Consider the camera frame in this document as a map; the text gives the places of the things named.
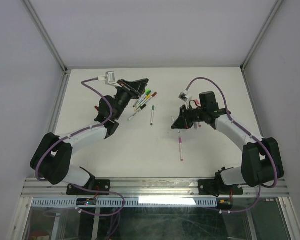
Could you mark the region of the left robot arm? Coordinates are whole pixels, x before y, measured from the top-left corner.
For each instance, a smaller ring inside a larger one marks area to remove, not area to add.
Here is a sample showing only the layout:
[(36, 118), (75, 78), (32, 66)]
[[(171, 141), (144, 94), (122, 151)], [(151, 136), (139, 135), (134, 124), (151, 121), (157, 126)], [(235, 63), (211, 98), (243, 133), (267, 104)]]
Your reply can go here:
[(96, 177), (84, 169), (71, 164), (74, 154), (84, 148), (111, 137), (119, 127), (118, 119), (131, 100), (138, 100), (146, 92), (149, 79), (135, 81), (103, 78), (108, 85), (116, 89), (116, 94), (101, 95), (97, 107), (97, 116), (93, 123), (65, 135), (47, 133), (35, 151), (30, 167), (40, 182), (52, 185), (67, 183), (83, 194), (97, 193), (105, 195), (98, 186)]

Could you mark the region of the purple capped marker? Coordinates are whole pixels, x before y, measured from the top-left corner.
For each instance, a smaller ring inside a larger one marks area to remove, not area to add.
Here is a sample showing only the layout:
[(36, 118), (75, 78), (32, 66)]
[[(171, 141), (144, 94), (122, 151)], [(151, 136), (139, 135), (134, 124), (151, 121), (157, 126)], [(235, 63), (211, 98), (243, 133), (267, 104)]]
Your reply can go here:
[(178, 144), (179, 144), (179, 157), (180, 157), (180, 161), (183, 162), (184, 161), (183, 142), (182, 142), (182, 138), (181, 137), (178, 138)]

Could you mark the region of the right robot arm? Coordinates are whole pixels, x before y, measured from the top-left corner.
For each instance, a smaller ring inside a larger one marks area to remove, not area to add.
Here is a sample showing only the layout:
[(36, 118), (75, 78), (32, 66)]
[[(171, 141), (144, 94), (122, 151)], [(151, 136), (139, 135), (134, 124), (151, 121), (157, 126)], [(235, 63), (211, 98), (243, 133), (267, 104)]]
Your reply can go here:
[(231, 116), (230, 111), (220, 108), (214, 92), (199, 94), (200, 103), (191, 106), (192, 96), (184, 90), (179, 98), (185, 102), (179, 109), (172, 129), (189, 130), (195, 123), (206, 123), (228, 137), (242, 152), (241, 166), (218, 170), (214, 179), (203, 185), (210, 195), (226, 195), (234, 187), (248, 185), (269, 188), (284, 176), (284, 168), (278, 142), (272, 138), (255, 136)]

